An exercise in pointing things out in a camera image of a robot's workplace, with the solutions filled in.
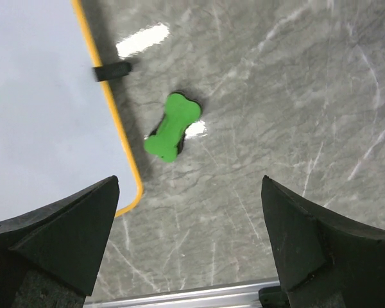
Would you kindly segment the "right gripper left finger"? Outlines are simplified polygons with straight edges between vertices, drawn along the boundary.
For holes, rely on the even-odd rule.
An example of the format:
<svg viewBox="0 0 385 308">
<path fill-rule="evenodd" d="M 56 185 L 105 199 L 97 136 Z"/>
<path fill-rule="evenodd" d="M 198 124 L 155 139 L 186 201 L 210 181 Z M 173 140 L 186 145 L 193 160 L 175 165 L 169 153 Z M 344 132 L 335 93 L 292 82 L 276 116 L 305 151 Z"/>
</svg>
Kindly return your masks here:
<svg viewBox="0 0 385 308">
<path fill-rule="evenodd" d="M 0 221 L 0 307 L 83 307 L 119 201 L 113 175 Z"/>
</svg>

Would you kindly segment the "green bone-shaped eraser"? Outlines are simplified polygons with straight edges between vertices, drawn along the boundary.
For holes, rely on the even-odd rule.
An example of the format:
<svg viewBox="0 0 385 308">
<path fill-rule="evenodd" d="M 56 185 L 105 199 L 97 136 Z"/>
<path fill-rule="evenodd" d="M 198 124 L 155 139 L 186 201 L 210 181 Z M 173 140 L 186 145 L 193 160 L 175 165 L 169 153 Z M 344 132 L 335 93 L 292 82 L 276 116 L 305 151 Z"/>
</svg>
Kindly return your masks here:
<svg viewBox="0 0 385 308">
<path fill-rule="evenodd" d="M 174 162 L 182 152 L 185 132 L 201 117 L 201 105 L 181 92 L 173 92 L 164 103 L 157 127 L 144 141 L 144 149 L 164 162 Z"/>
</svg>

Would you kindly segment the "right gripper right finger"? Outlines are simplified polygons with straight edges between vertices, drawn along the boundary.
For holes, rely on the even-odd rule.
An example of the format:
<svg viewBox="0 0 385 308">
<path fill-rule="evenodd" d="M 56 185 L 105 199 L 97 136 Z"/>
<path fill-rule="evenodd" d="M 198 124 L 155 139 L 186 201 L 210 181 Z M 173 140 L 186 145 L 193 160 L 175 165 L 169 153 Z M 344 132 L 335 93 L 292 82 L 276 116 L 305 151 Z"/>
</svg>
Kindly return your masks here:
<svg viewBox="0 0 385 308">
<path fill-rule="evenodd" d="M 268 176 L 261 200 L 291 307 L 385 307 L 385 230 L 315 204 Z"/>
</svg>

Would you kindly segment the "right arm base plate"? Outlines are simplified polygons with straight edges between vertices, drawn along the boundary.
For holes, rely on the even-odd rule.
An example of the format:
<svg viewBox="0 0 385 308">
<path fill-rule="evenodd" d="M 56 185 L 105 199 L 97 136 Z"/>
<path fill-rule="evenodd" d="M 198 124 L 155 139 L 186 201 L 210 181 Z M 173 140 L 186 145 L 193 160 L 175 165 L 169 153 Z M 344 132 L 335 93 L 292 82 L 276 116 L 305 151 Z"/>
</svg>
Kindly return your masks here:
<svg viewBox="0 0 385 308">
<path fill-rule="evenodd" d="M 265 287 L 259 290 L 259 301 L 263 308 L 290 308 L 287 294 L 280 286 Z"/>
</svg>

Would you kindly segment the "yellow-framed whiteboard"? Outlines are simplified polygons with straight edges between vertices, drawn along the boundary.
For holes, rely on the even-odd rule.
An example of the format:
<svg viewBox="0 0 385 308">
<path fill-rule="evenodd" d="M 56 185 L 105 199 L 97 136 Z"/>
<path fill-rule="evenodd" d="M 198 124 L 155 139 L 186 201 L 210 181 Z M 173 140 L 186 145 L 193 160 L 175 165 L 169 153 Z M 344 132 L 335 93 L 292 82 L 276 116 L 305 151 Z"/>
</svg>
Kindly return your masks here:
<svg viewBox="0 0 385 308">
<path fill-rule="evenodd" d="M 0 1 L 0 221 L 119 180 L 117 215 L 141 177 L 81 1 Z"/>
</svg>

